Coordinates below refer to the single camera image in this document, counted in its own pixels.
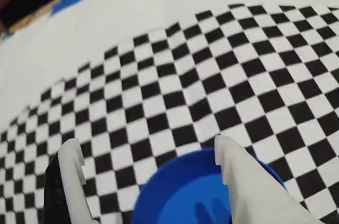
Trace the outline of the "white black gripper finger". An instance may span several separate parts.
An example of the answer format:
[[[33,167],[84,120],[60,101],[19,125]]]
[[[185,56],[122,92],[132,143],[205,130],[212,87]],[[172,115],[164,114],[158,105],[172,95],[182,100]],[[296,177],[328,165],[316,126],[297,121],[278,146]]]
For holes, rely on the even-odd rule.
[[[44,175],[44,223],[98,223],[92,217],[83,189],[84,165],[79,140],[64,142]]]

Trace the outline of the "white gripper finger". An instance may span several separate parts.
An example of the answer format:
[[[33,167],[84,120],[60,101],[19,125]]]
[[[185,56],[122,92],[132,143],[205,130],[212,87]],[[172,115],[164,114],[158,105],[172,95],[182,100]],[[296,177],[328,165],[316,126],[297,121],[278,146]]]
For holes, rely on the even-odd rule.
[[[233,223],[320,223],[234,139],[217,135],[214,147]]]

